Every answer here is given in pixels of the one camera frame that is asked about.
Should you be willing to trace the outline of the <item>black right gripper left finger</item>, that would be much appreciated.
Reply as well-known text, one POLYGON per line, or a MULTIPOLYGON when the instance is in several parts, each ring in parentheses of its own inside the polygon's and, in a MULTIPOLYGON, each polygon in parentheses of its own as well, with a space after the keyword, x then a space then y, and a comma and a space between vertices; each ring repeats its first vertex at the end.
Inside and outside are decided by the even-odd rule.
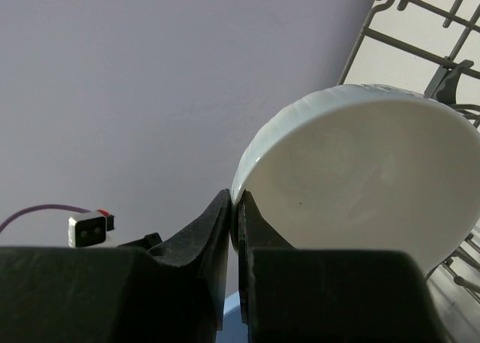
POLYGON ((223 326, 230 193, 150 249, 4 247, 3 342, 213 342, 223 326))

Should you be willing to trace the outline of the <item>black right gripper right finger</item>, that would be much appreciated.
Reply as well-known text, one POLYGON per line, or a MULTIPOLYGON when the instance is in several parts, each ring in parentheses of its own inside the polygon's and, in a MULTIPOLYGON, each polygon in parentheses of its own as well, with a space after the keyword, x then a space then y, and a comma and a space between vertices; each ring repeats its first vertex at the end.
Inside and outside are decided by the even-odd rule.
POLYGON ((397 251, 304 250, 238 205, 241 317, 251 342, 444 342, 425 278, 397 251))

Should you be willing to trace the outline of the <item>white bowl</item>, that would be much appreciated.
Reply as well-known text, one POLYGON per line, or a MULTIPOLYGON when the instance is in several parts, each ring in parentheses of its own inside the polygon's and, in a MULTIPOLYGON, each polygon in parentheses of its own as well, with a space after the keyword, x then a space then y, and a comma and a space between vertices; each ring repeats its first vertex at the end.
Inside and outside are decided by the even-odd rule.
POLYGON ((345 84, 284 107, 232 181, 296 248, 407 253, 430 272, 479 222, 479 130, 382 84, 345 84))

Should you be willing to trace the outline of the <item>blue plastic plate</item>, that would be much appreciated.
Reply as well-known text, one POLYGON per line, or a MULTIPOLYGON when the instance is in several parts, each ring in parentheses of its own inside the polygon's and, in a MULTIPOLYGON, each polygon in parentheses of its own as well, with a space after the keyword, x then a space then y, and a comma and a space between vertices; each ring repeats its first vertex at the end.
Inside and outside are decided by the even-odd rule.
POLYGON ((239 292, 224 302, 223 328, 217 333, 217 343, 248 343, 248 325, 242 322, 239 292))

